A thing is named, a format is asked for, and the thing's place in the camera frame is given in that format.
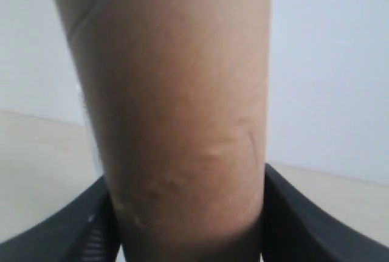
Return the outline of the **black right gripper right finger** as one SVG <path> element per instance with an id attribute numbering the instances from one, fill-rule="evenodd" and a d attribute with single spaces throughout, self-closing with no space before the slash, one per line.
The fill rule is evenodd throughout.
<path id="1" fill-rule="evenodd" d="M 266 165 L 264 261 L 388 261 L 388 247 L 350 228 Z"/>

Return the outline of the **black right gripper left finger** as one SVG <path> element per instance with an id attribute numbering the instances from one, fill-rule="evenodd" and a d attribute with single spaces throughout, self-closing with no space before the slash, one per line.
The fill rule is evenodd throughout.
<path id="1" fill-rule="evenodd" d="M 1 261 L 115 261 L 120 235 L 104 178 L 31 229 L 1 243 Z"/>

